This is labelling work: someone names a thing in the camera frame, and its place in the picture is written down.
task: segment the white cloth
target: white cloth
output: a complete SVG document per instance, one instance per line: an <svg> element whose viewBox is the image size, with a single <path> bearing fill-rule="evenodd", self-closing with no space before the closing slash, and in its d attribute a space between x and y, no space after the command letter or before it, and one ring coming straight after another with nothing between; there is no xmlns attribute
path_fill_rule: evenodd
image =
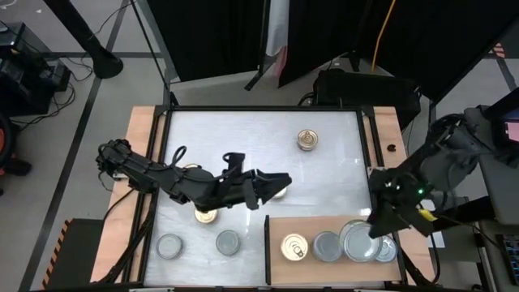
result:
<svg viewBox="0 0 519 292"><path fill-rule="evenodd" d="M275 56L289 44L290 0L273 0L268 17L268 39L266 54Z"/></svg>

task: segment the wooden table frame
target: wooden table frame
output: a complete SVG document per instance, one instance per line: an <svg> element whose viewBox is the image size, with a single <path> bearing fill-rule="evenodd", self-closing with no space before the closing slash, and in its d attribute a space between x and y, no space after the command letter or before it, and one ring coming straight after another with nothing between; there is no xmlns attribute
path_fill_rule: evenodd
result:
<svg viewBox="0 0 519 292"><path fill-rule="evenodd" d="M134 107L126 135L126 139L130 142L134 152L146 155L154 161L158 161L159 157L164 156L166 141L163 140L163 137L167 137L169 132L169 123L166 121L169 120L171 115L171 112L162 114L165 110L164 106ZM382 158L385 167L399 166L406 159L406 153L395 109L391 107L375 107L374 118L371 121L376 122L376 127L370 124L368 117L363 119L368 155L372 165L377 165L377 161L380 161L377 159L378 157ZM377 129L379 138L376 141L377 135L375 135L374 141L371 132ZM396 146L395 152L387 150L390 144ZM128 191L129 187L126 180L116 182L109 206ZM103 234L101 235L91 281L101 279L117 262L126 249L131 234L134 234L139 228L139 224L142 224L144 221L152 199L157 199L157 195L154 196L153 198L152 194L137 195L135 193L121 202L112 211L105 222ZM434 269L432 268L431 257L427 247L427 239L414 229L401 230L398 234L401 239L401 247L411 258L414 265L422 272L425 278L432 279L434 277ZM144 279L144 269L140 267L147 261L147 252L143 253L143 251L149 248L150 238L148 236L140 243L131 259L131 264L127 265L129 268L124 270L118 281L122 277L124 277L125 281L142 281Z"/></svg>

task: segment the black curtain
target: black curtain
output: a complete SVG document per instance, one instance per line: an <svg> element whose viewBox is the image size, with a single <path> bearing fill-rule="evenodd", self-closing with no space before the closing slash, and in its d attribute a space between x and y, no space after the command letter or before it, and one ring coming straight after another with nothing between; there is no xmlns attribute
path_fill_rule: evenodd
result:
<svg viewBox="0 0 519 292"><path fill-rule="evenodd" d="M292 2L280 86L351 50L365 2ZM369 60L391 0L373 3L357 48ZM438 102L518 16L518 1L397 0L380 42L377 64L395 76L414 79L424 95Z"/></svg>
<svg viewBox="0 0 519 292"><path fill-rule="evenodd" d="M182 81L258 68L263 0L148 0Z"/></svg>
<svg viewBox="0 0 519 292"><path fill-rule="evenodd" d="M279 86L349 51L365 3L366 0L291 1L287 59Z"/></svg>

